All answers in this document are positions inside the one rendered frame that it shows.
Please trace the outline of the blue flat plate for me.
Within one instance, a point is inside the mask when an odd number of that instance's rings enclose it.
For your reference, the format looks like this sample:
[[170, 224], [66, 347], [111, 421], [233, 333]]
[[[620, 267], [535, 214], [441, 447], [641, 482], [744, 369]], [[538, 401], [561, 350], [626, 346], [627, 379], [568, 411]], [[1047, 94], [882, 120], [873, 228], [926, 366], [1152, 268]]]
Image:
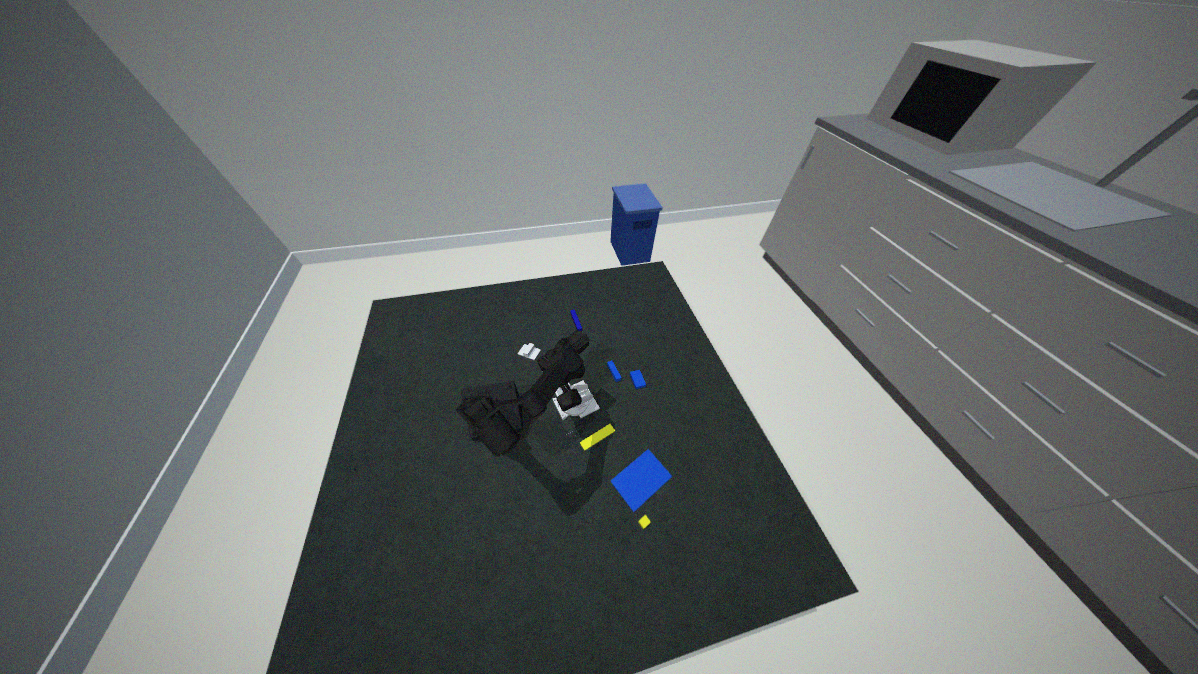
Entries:
[[672, 475], [647, 449], [612, 480], [633, 514]]

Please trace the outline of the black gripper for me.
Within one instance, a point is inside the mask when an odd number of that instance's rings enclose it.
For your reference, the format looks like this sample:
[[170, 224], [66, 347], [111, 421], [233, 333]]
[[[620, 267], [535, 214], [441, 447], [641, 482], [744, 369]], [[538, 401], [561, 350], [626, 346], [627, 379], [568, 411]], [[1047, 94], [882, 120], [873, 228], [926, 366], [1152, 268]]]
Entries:
[[582, 402], [582, 397], [580, 396], [577, 389], [571, 389], [567, 382], [568, 379], [565, 377], [565, 379], [559, 385], [563, 394], [559, 394], [559, 396], [556, 399], [562, 411], [571, 409], [573, 407]]

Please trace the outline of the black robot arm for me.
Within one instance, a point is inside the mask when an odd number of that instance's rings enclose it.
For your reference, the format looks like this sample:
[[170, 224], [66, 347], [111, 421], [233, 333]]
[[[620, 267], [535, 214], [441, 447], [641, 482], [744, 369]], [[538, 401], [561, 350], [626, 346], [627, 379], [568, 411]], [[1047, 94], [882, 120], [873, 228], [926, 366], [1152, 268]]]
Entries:
[[[589, 338], [580, 330], [574, 330], [570, 336], [559, 339], [553, 350], [538, 362], [546, 369], [536, 381], [536, 384], [525, 391], [520, 397], [500, 401], [494, 405], [489, 391], [476, 394], [462, 400], [456, 411], [473, 429], [474, 433], [494, 453], [495, 456], [506, 455], [524, 442], [532, 429], [533, 423], [546, 409], [546, 405], [562, 382], [582, 378], [585, 374], [583, 360], [579, 356], [589, 346]], [[486, 394], [488, 393], [488, 394]], [[521, 405], [530, 415], [524, 431], [518, 435], [512, 424], [500, 412], [503, 407]]]

